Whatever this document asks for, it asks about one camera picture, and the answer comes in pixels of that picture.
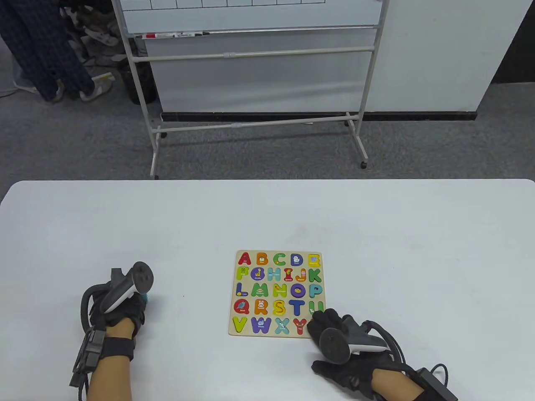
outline sneaker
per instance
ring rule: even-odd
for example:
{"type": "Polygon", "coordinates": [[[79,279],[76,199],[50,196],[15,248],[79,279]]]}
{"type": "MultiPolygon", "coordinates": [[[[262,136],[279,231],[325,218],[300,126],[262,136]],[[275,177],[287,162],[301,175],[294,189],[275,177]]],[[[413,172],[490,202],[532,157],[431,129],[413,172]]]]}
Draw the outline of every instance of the sneaker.
{"type": "Polygon", "coordinates": [[[94,77],[93,81],[95,81],[95,89],[93,90],[93,93],[90,95],[86,95],[83,92],[80,92],[80,99],[82,102],[91,102],[98,98],[99,96],[104,95],[105,93],[109,92],[111,89],[111,86],[113,85],[113,81],[111,79],[95,79],[99,77],[94,77]]]}
{"type": "Polygon", "coordinates": [[[17,89],[20,89],[20,90],[25,90],[27,92],[30,92],[30,93],[33,93],[33,94],[36,94],[38,95],[39,94],[39,91],[37,90],[37,88],[35,86],[30,86],[31,84],[27,84],[27,83],[17,83],[15,81],[13,81],[13,86],[17,89]]]}
{"type": "Polygon", "coordinates": [[[50,103],[58,103],[63,99],[63,93],[65,92],[65,86],[61,81],[58,82],[58,90],[56,91],[56,97],[50,101],[50,103]]]}

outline wrist strap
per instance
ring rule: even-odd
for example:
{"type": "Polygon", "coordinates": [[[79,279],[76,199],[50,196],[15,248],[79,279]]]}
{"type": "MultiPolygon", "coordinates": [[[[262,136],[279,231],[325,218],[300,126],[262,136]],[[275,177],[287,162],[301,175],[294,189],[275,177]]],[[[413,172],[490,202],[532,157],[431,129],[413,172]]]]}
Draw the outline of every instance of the wrist strap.
{"type": "Polygon", "coordinates": [[[134,340],[106,337],[102,345],[100,359],[115,356],[128,357],[130,361],[134,359],[134,340]]]}

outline hanging clothes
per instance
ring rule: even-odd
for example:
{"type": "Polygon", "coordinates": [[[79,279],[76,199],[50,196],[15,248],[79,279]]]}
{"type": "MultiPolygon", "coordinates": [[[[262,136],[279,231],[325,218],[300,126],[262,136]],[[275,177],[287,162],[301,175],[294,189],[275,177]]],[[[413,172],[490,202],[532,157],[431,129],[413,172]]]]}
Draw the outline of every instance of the hanging clothes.
{"type": "Polygon", "coordinates": [[[47,102],[56,97],[56,79],[74,96],[93,93],[95,83],[69,45],[52,0],[0,0],[0,36],[47,102]]]}

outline black baseboard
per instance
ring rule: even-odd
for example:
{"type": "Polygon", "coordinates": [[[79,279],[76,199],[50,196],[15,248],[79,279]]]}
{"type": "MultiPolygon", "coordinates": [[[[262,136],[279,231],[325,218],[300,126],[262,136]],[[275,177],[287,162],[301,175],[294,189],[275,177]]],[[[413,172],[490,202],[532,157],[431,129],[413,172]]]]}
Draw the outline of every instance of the black baseboard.
{"type": "MultiPolygon", "coordinates": [[[[252,122],[271,120],[294,120],[345,115],[345,113],[182,113],[163,112],[166,122],[252,122]]],[[[364,114],[364,121],[473,121],[477,111],[392,111],[364,114]]]]}

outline whiteboard stand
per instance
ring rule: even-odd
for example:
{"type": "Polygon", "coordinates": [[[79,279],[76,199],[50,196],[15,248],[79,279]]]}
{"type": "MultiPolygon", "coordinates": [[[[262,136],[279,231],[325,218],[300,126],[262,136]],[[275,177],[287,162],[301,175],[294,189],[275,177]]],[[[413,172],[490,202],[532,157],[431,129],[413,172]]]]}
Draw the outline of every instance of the whiteboard stand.
{"type": "MultiPolygon", "coordinates": [[[[379,45],[381,42],[381,37],[383,35],[383,28],[386,19],[386,13],[388,10],[389,0],[381,0],[381,12],[379,21],[376,25],[355,25],[350,27],[331,27],[332,29],[340,28],[362,28],[362,29],[374,29],[376,31],[375,40],[372,46],[359,46],[359,47],[344,47],[344,48],[328,48],[328,49],[300,49],[300,50],[282,50],[282,51],[258,51],[258,52],[225,52],[225,53],[216,53],[216,54],[201,54],[201,55],[181,55],[181,56],[157,56],[157,57],[137,57],[132,54],[132,49],[128,41],[129,37],[141,36],[144,37],[150,33],[143,34],[129,34],[126,30],[126,25],[124,23],[125,19],[123,16],[123,10],[120,4],[120,0],[111,0],[113,4],[113,9],[117,17],[119,30],[121,33],[121,38],[126,51],[126,56],[128,58],[128,64],[132,71],[132,77],[134,79],[135,88],[137,91],[137,96],[139,97],[141,111],[145,119],[145,126],[149,134],[150,143],[152,145],[152,163],[150,166],[150,177],[152,179],[158,180],[159,176],[157,174],[157,164],[158,164],[158,155],[160,151],[161,139],[167,137],[168,133],[180,133],[185,131],[197,131],[197,130],[208,130],[208,129],[223,129],[223,128],[243,128],[243,127],[266,127],[274,125],[290,125],[290,124],[312,124],[314,122],[329,122],[329,121],[343,121],[344,124],[348,127],[349,132],[353,139],[355,140],[355,145],[357,151],[361,156],[360,167],[362,169],[367,168],[368,166],[368,154],[364,148],[364,145],[361,141],[360,132],[362,128],[362,120],[364,117],[364,112],[366,109],[366,103],[368,101],[368,95],[370,93],[371,80],[373,77],[373,70],[375,68],[375,63],[377,60],[377,53],[379,50],[379,45]],[[147,110],[147,104],[141,89],[141,82],[137,74],[137,68],[135,67],[136,63],[144,62],[158,62],[158,61],[170,61],[170,60],[199,60],[199,59],[234,59],[234,58],[246,58],[246,57],[280,57],[280,56],[297,56],[297,55],[319,55],[319,54],[330,54],[330,53],[354,53],[354,52],[370,52],[370,63],[368,67],[368,73],[366,75],[364,89],[362,93],[362,98],[360,102],[360,107],[358,108],[358,114],[351,114],[346,112],[345,115],[334,116],[334,117],[320,117],[320,118],[303,118],[303,119],[291,119],[291,120],[274,120],[274,121],[259,121],[259,122],[235,122],[232,124],[218,124],[218,125],[201,125],[193,127],[169,127],[162,128],[157,126],[154,128],[150,122],[149,112],[147,110]]],[[[322,28],[302,28],[303,30],[315,30],[315,29],[326,29],[322,28]]],[[[285,31],[292,29],[280,29],[274,28],[272,31],[285,31]]],[[[258,30],[243,30],[240,32],[251,33],[257,32],[258,30]]],[[[210,34],[220,34],[228,33],[221,31],[210,32],[210,34]]]]}

